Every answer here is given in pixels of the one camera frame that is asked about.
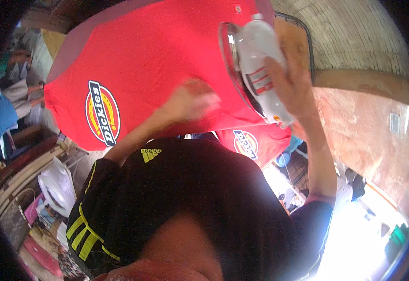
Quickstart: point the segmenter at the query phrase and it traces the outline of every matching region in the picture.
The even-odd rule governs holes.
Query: white plastic bag
[[[38,182],[45,196],[44,206],[50,205],[56,212],[68,218],[76,201],[72,174],[58,158],[38,176]]]

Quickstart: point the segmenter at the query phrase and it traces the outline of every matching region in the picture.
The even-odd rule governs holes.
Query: wooden beam
[[[409,105],[409,79],[374,70],[317,70],[315,87],[369,93]]]

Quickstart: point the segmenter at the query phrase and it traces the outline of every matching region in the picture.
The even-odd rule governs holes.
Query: adidas logo
[[[140,149],[142,157],[144,157],[144,163],[153,160],[158,154],[162,152],[162,149]]]

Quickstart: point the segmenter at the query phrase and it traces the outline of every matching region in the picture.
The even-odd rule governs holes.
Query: sleeve
[[[112,253],[104,249],[104,239],[112,216],[115,189],[120,167],[117,163],[100,159],[95,161],[81,194],[68,217],[66,237],[75,262],[89,277],[104,260],[118,263]]]
[[[297,270],[314,276],[325,250],[333,208],[323,201],[312,201],[290,215],[295,241]]]

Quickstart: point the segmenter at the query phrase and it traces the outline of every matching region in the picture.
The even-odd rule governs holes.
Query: person
[[[95,280],[296,280],[319,264],[337,189],[309,71],[265,59],[276,92],[306,133],[309,196],[288,216],[248,157],[215,142],[156,136],[219,105],[188,79],[97,160],[67,239]]]
[[[29,114],[31,109],[37,104],[44,101],[44,97],[35,98],[32,100],[27,100],[27,96],[37,90],[42,90],[44,83],[40,83],[36,86],[28,86],[26,84],[26,79],[22,79],[19,82],[13,84],[12,86],[1,91],[3,96],[7,98],[16,111],[18,118],[23,118]]]

